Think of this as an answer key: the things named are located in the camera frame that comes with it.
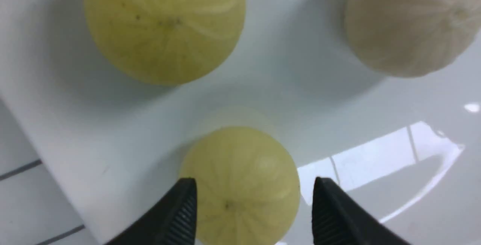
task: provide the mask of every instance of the white cutting board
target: white cutting board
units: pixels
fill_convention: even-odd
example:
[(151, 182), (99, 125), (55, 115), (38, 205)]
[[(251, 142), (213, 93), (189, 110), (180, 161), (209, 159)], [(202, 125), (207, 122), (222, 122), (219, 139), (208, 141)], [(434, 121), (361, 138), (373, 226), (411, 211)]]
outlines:
[(315, 176), (409, 242), (481, 240), (481, 41), (421, 79), (371, 72), (345, 43), (345, 0), (248, 0), (241, 40), (208, 76), (140, 84), (101, 56), (82, 0), (0, 0), (0, 95), (95, 238), (133, 223), (182, 154), (226, 125), (272, 134), (303, 198), (279, 244), (311, 245)]

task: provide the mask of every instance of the pale white fruit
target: pale white fruit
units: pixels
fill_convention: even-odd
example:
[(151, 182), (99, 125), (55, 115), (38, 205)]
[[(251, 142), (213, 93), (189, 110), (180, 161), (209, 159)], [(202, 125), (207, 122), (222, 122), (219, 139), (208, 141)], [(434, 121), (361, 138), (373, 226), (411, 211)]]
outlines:
[(481, 27), (481, 0), (349, 0), (349, 44), (368, 67), (419, 77), (454, 62)]
[(205, 245), (274, 245), (299, 207), (294, 161), (279, 142), (249, 127), (201, 139), (180, 177), (197, 181), (197, 238)]

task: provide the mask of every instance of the round fruit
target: round fruit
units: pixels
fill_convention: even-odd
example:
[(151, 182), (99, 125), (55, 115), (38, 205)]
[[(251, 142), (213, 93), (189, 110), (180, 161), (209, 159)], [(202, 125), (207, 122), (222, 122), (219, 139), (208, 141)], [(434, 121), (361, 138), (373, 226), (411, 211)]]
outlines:
[(345, 18), (356, 55), (397, 77), (451, 64), (480, 27), (481, 0), (349, 0)]
[(245, 0), (84, 0), (101, 52), (140, 81), (177, 85), (218, 67), (244, 27)]
[(249, 127), (217, 130), (191, 148), (180, 177), (197, 181), (197, 238), (205, 245), (273, 245), (299, 207), (289, 153)]

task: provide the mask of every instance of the white tray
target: white tray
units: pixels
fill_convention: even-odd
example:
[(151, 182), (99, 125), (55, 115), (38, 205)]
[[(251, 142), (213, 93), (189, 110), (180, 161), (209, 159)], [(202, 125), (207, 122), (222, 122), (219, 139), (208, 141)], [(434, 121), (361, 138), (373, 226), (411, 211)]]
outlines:
[(481, 239), (480, 40), (440, 72), (392, 79), (346, 45), (345, 0), (248, 0), (227, 62), (160, 88), (106, 62), (81, 3), (0, 0), (0, 95), (100, 243), (160, 199), (194, 139), (226, 125), (272, 134), (299, 167), (280, 244), (311, 245), (317, 175), (414, 244)]

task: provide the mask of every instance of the grout line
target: grout line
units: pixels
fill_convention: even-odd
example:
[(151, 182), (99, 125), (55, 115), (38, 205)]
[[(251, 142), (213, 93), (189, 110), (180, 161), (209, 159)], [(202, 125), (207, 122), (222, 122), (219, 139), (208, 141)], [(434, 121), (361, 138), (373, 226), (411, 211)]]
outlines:
[(411, 131), (411, 126), (407, 126), (406, 129), (407, 129), (407, 136), (409, 136), (409, 142), (411, 143), (411, 149), (413, 150), (414, 161), (418, 163), (419, 156), (417, 155), (417, 150), (416, 150), (416, 147), (414, 146), (414, 137), (413, 137), (413, 132)]
[(339, 178), (339, 174), (337, 173), (336, 163), (334, 162), (334, 159), (332, 158), (332, 156), (329, 156), (329, 159), (332, 163), (332, 168), (334, 168), (334, 173), (335, 173), (336, 179), (337, 179), (337, 185), (340, 187), (340, 178)]
[(5, 173), (3, 175), (0, 175), (0, 181), (3, 181), (7, 178), (11, 178), (12, 176), (15, 176), (15, 175), (18, 175), (20, 173), (23, 173), (25, 171), (28, 171), (30, 170), (31, 168), (34, 168), (36, 166), (39, 166), (40, 164), (42, 164), (42, 161), (41, 160), (36, 160), (34, 162), (31, 162), (31, 163), (27, 163), (13, 171), (10, 171), (8, 173)]
[(55, 236), (55, 237), (50, 238), (50, 239), (47, 239), (47, 240), (45, 240), (45, 241), (43, 241), (43, 242), (40, 242), (40, 243), (38, 243), (38, 244), (36, 244), (36, 245), (48, 245), (48, 244), (52, 244), (52, 243), (54, 243), (54, 242), (57, 242), (57, 241), (59, 241), (59, 240), (61, 240), (61, 239), (66, 238), (66, 237), (68, 237), (68, 236), (70, 236), (70, 235), (73, 235), (73, 234), (75, 234), (75, 233), (78, 233), (78, 232), (80, 232), (80, 231), (82, 231), (82, 230), (84, 230), (84, 229), (85, 229), (85, 226), (84, 226), (84, 225), (80, 225), (80, 226), (77, 226), (76, 228), (73, 228), (73, 229), (70, 230), (70, 231), (67, 231), (67, 232), (65, 232), (65, 233), (63, 233), (63, 234), (59, 234), (58, 236)]

